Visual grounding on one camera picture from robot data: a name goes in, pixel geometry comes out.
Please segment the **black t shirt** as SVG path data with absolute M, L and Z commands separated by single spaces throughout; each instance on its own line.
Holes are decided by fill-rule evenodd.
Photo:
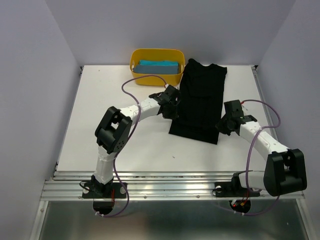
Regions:
M 171 122 L 169 134 L 216 145 L 221 119 L 225 80 L 228 70 L 217 64 L 202 65 L 188 60 L 180 81 L 178 118 Z

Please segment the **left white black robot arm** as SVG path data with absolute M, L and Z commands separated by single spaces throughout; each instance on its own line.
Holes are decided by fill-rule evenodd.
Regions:
M 97 164 L 91 176 L 87 191 L 102 198 L 112 194 L 114 179 L 114 162 L 117 154 L 125 147 L 137 124 L 149 117 L 162 115 L 164 119 L 175 120 L 178 117 L 177 106 L 180 91 L 167 84 L 165 90 L 149 95 L 136 104 L 107 109 L 95 130 L 98 145 Z

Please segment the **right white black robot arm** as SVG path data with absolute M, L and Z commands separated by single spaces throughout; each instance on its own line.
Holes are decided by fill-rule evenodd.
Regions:
M 245 112 L 240 100 L 225 102 L 224 110 L 224 116 L 216 125 L 217 130 L 228 136 L 236 133 L 250 147 L 245 170 L 234 173 L 230 181 L 216 182 L 216 196 L 259 196 L 260 191 L 267 191 L 278 197 L 307 188 L 305 156 L 301 150 L 290 149 L 278 142 L 266 132 L 266 126 L 261 126 L 255 117 Z M 250 170 L 253 150 L 265 160 L 264 171 Z

